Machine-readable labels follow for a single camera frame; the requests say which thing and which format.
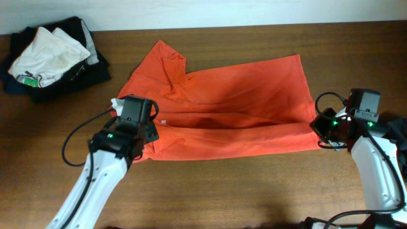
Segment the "dark blue-grey garment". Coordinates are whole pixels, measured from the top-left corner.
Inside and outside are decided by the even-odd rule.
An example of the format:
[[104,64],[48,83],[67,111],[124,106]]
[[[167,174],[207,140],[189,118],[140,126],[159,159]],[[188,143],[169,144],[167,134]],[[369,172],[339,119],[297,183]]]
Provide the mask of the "dark blue-grey garment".
[[398,118],[387,123],[389,139],[396,144],[397,162],[402,178],[406,182],[406,118]]

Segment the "orange t-shirt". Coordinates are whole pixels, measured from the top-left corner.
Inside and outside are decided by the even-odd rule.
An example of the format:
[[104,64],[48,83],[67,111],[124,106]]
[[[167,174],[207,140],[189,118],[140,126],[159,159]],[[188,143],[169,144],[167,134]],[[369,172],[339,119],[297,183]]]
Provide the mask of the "orange t-shirt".
[[215,160],[317,149],[314,100],[297,54],[186,72],[159,41],[119,92],[156,101],[158,140],[144,157]]

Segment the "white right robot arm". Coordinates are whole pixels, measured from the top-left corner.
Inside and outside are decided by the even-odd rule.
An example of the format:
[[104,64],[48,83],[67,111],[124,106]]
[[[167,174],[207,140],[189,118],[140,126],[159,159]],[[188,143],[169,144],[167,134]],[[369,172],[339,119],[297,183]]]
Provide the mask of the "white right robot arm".
[[320,148],[346,149],[357,165],[366,209],[341,212],[331,219],[308,217],[301,228],[340,228],[337,220],[365,215],[353,228],[406,228],[406,119],[379,119],[380,92],[353,88],[340,100],[344,108],[317,112],[310,124]]

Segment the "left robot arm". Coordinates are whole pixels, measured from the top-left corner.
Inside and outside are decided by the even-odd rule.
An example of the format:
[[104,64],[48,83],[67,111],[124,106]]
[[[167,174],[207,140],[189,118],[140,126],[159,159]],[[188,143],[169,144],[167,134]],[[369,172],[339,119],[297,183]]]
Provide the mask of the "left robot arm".
[[158,140],[155,101],[127,95],[112,99],[108,111],[114,116],[88,140],[83,170],[48,228],[93,228],[110,194],[142,158],[145,145]]

